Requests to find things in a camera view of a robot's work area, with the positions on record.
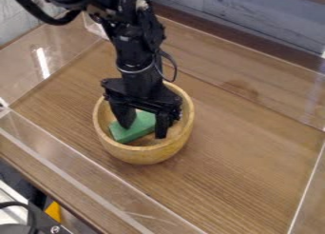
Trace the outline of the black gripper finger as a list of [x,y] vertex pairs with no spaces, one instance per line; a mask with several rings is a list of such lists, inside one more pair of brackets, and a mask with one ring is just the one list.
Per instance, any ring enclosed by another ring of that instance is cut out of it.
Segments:
[[160,112],[156,115],[156,125],[154,125],[154,137],[157,139],[164,139],[166,137],[169,126],[170,126],[169,114],[166,112]]
[[121,127],[129,129],[136,119],[136,109],[113,102],[109,105]]

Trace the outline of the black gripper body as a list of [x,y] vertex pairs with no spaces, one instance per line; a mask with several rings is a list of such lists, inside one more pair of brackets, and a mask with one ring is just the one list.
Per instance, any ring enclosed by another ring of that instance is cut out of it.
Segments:
[[164,82],[168,81],[162,72],[164,58],[172,62],[174,73],[177,73],[173,57],[165,51],[158,50],[142,65],[129,65],[118,58],[117,70],[121,77],[102,79],[100,84],[108,103],[126,105],[154,115],[166,112],[169,121],[175,121],[179,119],[182,99],[164,85]]

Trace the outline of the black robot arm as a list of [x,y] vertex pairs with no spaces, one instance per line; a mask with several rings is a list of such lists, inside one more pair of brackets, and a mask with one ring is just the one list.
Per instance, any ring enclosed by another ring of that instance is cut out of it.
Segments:
[[136,111],[154,114],[154,137],[162,139],[179,119],[182,99],[165,84],[173,82],[162,73],[162,61],[172,60],[161,44],[166,39],[150,0],[44,0],[66,10],[54,18],[33,0],[14,0],[45,24],[62,26],[85,12],[104,29],[116,51],[118,78],[101,81],[104,99],[124,128],[130,128]]

